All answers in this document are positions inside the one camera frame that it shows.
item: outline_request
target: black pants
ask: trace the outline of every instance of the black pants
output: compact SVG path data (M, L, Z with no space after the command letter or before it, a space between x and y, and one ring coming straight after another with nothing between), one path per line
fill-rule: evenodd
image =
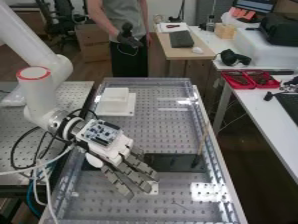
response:
M139 40L143 47L110 42L111 71L114 77L147 77L146 36Z

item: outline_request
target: transparent enclosure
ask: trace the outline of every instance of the transparent enclosure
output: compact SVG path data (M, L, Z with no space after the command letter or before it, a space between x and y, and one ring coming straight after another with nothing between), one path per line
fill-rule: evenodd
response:
M135 152L158 171L156 194L146 195L119 175L134 192L127 201L75 150L54 191L59 223L239 223L208 136L196 156L206 121L188 79L107 78L91 109L106 87L127 87L136 94L132 117L101 119L134 139Z

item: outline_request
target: red tray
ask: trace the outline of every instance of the red tray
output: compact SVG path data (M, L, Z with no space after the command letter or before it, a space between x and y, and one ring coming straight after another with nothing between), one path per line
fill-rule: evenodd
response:
M255 88L254 81L247 77L247 75L242 71L234 71L234 70L232 71L222 71L220 75L234 89L254 89ZM246 85L243 85L236 80L234 80L234 77L236 77L236 76L240 76L247 81Z
M266 83L264 84L259 84L254 81L254 79L251 78L251 74L250 73L258 73L259 76L262 76L266 79ZM271 77L271 75L260 70L244 70L243 71L244 75L251 79L251 81L255 83L255 87L259 89L275 89L279 88L280 83Z

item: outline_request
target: white box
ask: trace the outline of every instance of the white box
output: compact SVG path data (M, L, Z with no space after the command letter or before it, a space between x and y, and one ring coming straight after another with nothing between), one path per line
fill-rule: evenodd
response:
M255 66L296 69L298 47L271 45L259 31L242 28L236 29L232 42L240 53L252 59Z
M127 106L127 95L127 88L106 88L99 99L103 110L106 112L123 111Z

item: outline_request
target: robot finger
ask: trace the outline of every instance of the robot finger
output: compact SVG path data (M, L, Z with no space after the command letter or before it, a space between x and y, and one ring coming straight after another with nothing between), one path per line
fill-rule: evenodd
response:
M127 177L127 179L135 184L135 186L146 193L151 191L151 185L147 181L139 176L125 162L117 166L118 171Z
M146 163L138 160L132 154L127 156L127 158L125 159L125 163L127 163L130 167L132 167L136 171L144 174L151 180L158 182L159 177L155 170L152 170Z
M126 186L126 184L121 181L114 171L109 168L106 163L95 155L91 155L90 153L86 153L85 157L86 161L93 167L101 168L101 172L105 175L107 181L114 185L119 194L122 194L125 198L130 200L134 196L132 192Z

